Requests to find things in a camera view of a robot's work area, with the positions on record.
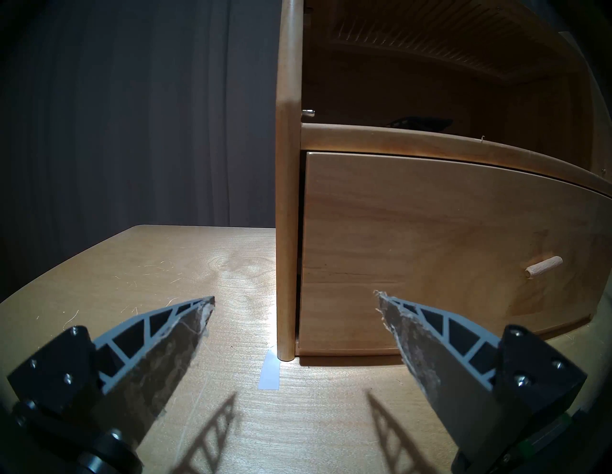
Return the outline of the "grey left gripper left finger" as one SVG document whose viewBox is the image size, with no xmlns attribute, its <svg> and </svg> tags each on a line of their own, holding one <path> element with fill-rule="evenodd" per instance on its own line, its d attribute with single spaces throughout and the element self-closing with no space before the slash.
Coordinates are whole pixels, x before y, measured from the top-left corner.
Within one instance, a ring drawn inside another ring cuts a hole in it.
<svg viewBox="0 0 612 474">
<path fill-rule="evenodd" d="M 205 296 L 138 314 L 91 339 L 72 326 L 7 376 L 21 402 L 89 432 L 118 429 L 137 446 L 186 374 L 215 308 Z"/>
</svg>

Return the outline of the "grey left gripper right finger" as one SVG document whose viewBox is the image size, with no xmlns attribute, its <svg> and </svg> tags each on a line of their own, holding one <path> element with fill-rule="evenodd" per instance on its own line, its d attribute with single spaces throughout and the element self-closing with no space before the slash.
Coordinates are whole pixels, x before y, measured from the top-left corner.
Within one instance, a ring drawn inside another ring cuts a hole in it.
<svg viewBox="0 0 612 474">
<path fill-rule="evenodd" d="M 453 469 L 534 469 L 575 421 L 587 374 L 526 327 L 502 337 L 456 313 L 375 292 L 401 358 L 455 442 Z"/>
</svg>

